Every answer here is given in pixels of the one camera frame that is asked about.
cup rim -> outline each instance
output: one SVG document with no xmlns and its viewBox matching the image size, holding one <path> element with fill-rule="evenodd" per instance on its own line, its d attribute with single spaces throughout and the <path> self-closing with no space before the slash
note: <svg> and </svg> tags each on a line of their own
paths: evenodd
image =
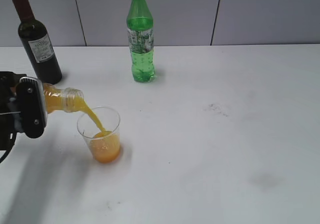
<svg viewBox="0 0 320 224">
<path fill-rule="evenodd" d="M 112 132 L 111 132 L 110 134 L 108 134 L 108 135 L 104 135 L 104 136 L 98 137 L 98 138 L 88 137 L 88 136 L 82 134 L 82 133 L 80 132 L 80 130 L 79 130 L 79 121 L 80 121 L 80 119 L 81 119 L 82 117 L 84 117 L 84 116 L 86 115 L 86 113 L 83 113 L 83 114 L 78 118 L 78 120 L 76 121 L 76 122 L 77 122 L 77 123 L 76 123 L 76 124 L 77 124 L 76 128 L 77 128 L 79 134 L 82 135 L 82 137 L 87 138 L 87 139 L 90 139 L 90 140 L 101 140 L 101 139 L 103 139 L 103 138 L 106 138 L 107 136 L 113 135 L 113 134 L 115 133 L 115 131 L 119 128 L 121 118 L 120 118 L 120 114 L 118 113 L 117 110 L 115 110 L 114 108 L 108 107 L 108 106 L 96 106 L 96 107 L 92 108 L 91 110 L 98 109 L 98 108 L 109 109 L 109 110 L 112 110 L 114 113 L 116 113 L 116 115 L 118 116 L 118 119 L 119 119 L 117 126 L 116 126 L 115 129 L 112 130 Z"/>
</svg>

green plastic bottle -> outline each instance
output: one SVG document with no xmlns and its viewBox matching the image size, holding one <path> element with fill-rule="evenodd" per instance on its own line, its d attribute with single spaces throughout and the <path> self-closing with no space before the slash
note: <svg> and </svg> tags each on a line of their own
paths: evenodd
<svg viewBox="0 0 320 224">
<path fill-rule="evenodd" d="M 137 82 L 150 82 L 155 77 L 154 22 L 146 0 L 132 0 L 126 20 L 133 78 Z"/>
</svg>

wine bottle label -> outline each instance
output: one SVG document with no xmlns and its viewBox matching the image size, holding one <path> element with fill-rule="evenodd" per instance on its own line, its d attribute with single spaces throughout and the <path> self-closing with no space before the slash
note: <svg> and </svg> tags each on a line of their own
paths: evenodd
<svg viewBox="0 0 320 224">
<path fill-rule="evenodd" d="M 50 59 L 55 53 L 48 34 L 43 36 L 41 39 L 28 42 L 37 63 Z"/>
</svg>

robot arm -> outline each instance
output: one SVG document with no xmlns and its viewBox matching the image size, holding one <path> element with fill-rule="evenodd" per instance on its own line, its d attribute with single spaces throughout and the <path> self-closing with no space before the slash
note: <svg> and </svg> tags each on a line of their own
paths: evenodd
<svg viewBox="0 0 320 224">
<path fill-rule="evenodd" d="M 0 150 L 8 156 L 17 133 L 38 138 L 46 126 L 47 113 L 42 83 L 13 72 L 0 72 Z"/>
</svg>

wine bottle cap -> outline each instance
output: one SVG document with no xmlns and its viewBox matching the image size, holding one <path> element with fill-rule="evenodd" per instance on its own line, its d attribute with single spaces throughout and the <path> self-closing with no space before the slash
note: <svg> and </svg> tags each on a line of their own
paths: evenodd
<svg viewBox="0 0 320 224">
<path fill-rule="evenodd" d="M 12 0 L 21 21 L 34 19 L 34 14 L 28 0 Z"/>
</svg>

